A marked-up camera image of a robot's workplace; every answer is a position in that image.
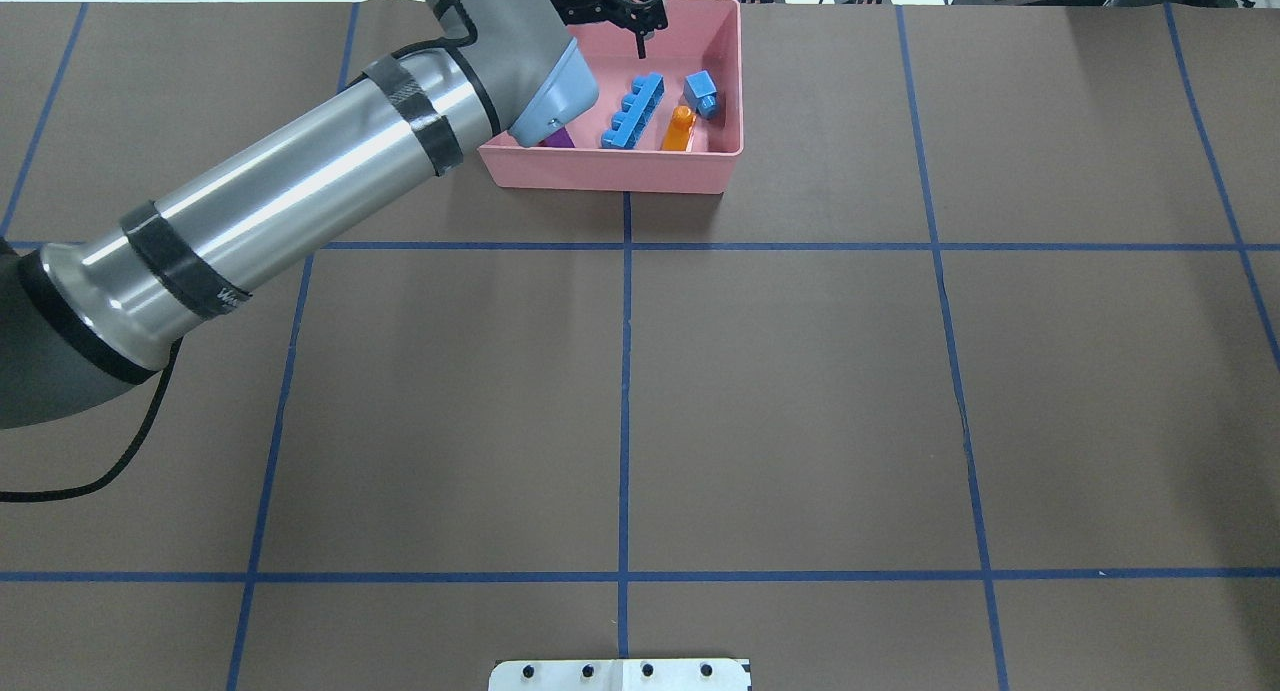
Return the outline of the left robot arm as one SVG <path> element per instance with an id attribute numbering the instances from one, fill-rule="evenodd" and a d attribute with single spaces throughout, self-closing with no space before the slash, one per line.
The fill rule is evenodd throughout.
<path id="1" fill-rule="evenodd" d="M 481 145 L 534 147 L 596 102 L 567 0 L 425 3 L 443 38 L 375 59 L 96 239 L 3 253 L 3 427 L 119 398 L 174 340 Z"/>

